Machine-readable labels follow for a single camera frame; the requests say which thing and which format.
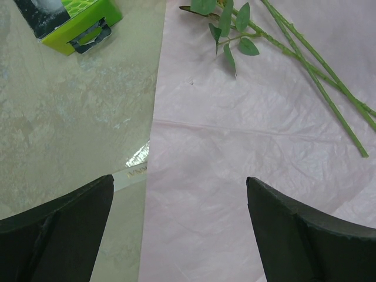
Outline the pink rose bouquet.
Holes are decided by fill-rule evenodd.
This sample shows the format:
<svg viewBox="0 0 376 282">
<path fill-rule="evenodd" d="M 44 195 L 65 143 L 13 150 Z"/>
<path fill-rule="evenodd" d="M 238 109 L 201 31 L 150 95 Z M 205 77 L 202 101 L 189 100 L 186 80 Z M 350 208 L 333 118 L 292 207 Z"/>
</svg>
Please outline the pink rose bouquet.
<svg viewBox="0 0 376 282">
<path fill-rule="evenodd" d="M 361 157 L 367 158 L 368 153 L 365 147 L 350 128 L 350 125 L 336 104 L 329 97 L 329 94 L 323 87 L 323 83 L 329 84 L 343 94 L 371 129 L 375 129 L 375 110 L 351 93 L 349 88 L 345 86 L 344 82 L 332 70 L 323 57 L 269 1 L 263 1 L 262 3 L 280 28 L 288 45 L 284 45 L 269 35 L 251 20 L 251 6 L 249 2 L 244 3 L 240 9 L 236 9 L 233 1 L 190 1 L 189 5 L 180 6 L 180 10 L 209 20 L 209 31 L 215 42 L 216 49 L 223 51 L 224 57 L 234 71 L 236 70 L 236 62 L 231 52 L 231 44 L 235 43 L 243 55 L 258 56 L 260 51 L 253 42 L 257 38 L 266 39 L 279 49 L 282 54 L 300 62 L 359 151 Z"/>
</svg>

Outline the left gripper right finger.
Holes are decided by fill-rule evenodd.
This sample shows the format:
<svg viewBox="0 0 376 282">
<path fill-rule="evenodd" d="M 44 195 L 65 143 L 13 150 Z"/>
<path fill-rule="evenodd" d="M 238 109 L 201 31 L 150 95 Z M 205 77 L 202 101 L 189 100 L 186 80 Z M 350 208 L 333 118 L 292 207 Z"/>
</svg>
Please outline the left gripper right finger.
<svg viewBox="0 0 376 282">
<path fill-rule="evenodd" d="M 321 212 L 255 177 L 246 186 L 267 281 L 375 281 L 375 229 Z"/>
</svg>

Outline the pink wrapping paper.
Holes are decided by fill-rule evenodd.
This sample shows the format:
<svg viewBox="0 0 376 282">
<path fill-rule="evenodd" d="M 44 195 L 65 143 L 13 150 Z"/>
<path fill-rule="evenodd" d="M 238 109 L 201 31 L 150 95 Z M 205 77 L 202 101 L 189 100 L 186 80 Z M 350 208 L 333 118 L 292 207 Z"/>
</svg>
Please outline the pink wrapping paper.
<svg viewBox="0 0 376 282">
<path fill-rule="evenodd" d="M 264 281 L 247 208 L 257 177 L 325 213 L 375 227 L 375 132 L 272 44 L 236 47 L 232 69 L 208 20 L 168 1 L 150 137 L 140 281 Z"/>
</svg>

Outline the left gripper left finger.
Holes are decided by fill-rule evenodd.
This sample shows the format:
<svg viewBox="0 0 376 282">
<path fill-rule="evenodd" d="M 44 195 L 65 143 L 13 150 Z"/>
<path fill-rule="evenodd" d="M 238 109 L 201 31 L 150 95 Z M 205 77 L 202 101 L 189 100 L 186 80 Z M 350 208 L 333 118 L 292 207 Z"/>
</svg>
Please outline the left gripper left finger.
<svg viewBox="0 0 376 282">
<path fill-rule="evenodd" d="M 1 220 L 1 281 L 90 281 L 114 195 L 102 176 Z"/>
</svg>

